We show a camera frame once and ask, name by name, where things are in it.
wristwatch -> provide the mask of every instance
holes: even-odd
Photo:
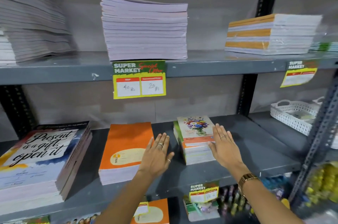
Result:
[[[244,174],[238,182],[238,190],[239,190],[239,192],[241,193],[242,196],[244,196],[243,185],[247,180],[250,180],[250,179],[258,179],[258,177],[256,175],[252,174],[252,173],[248,173],[248,174]]]

person's left hand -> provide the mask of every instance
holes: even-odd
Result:
[[[154,141],[152,137],[143,154],[139,167],[139,172],[144,172],[152,178],[157,178],[169,167],[170,161],[174,156],[174,152],[167,155],[169,136],[166,133],[159,134]]]

orange notebook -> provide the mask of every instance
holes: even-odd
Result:
[[[150,122],[111,124],[99,169],[116,169],[140,164],[153,136]]]
[[[135,216],[130,222],[130,224],[140,223],[168,224],[169,212],[167,199],[149,202],[149,213]]]

purple-white notebook stack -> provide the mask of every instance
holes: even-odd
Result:
[[[109,60],[186,59],[188,4],[102,0]]]

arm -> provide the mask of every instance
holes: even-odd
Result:
[[[129,224],[150,184],[167,170],[174,156],[173,152],[167,156],[169,136],[166,133],[159,134],[151,145],[153,141],[154,138],[151,138],[134,178],[97,217],[96,224]]]
[[[219,124],[213,127],[213,132],[216,143],[209,143],[213,156],[238,182],[244,174],[251,172],[243,163],[231,133]],[[303,224],[302,220],[277,200],[258,179],[247,180],[243,185],[243,194],[261,224]]]

